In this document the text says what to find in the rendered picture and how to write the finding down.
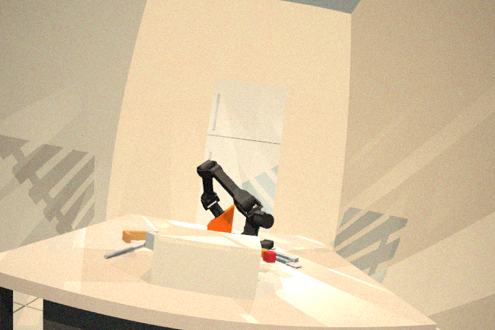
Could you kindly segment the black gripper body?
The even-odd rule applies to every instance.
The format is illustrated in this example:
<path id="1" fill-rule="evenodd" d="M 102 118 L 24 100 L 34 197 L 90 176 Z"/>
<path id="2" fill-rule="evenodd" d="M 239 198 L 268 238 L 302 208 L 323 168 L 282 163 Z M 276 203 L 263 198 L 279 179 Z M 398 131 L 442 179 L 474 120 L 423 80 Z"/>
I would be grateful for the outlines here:
<path id="1" fill-rule="evenodd" d="M 247 231 L 256 230 L 256 233 L 259 235 L 259 229 L 260 229 L 260 227 L 258 227 L 256 225 L 245 224 L 244 228 L 247 229 Z M 261 248 L 265 248 L 265 249 L 269 249 L 270 250 L 270 249 L 272 249 L 274 247 L 273 240 L 263 239 L 263 240 L 260 240 L 260 242 L 261 242 Z"/>

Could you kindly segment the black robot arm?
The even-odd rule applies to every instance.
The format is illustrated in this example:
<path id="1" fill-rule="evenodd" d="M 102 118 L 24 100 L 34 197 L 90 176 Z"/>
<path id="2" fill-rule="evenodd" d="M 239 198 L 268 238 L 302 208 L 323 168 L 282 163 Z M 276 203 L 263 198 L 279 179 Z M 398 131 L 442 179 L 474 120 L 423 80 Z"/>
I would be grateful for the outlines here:
<path id="1" fill-rule="evenodd" d="M 201 202 L 205 210 L 210 210 L 214 219 L 225 212 L 217 203 L 219 198 L 213 191 L 212 178 L 215 178 L 225 191 L 233 198 L 236 209 L 246 217 L 245 223 L 263 228 L 271 228 L 274 225 L 273 215 L 262 211 L 261 202 L 248 191 L 240 189 L 223 171 L 216 161 L 206 160 L 197 167 L 197 173 L 203 181 L 203 194 Z M 214 203 L 215 201 L 215 203 Z M 214 204 L 212 204 L 214 203 Z M 211 205 L 212 204 L 212 205 Z M 211 205 L 209 208 L 208 206 Z M 257 205 L 255 208 L 253 208 Z M 246 213 L 247 212 L 247 213 Z"/>

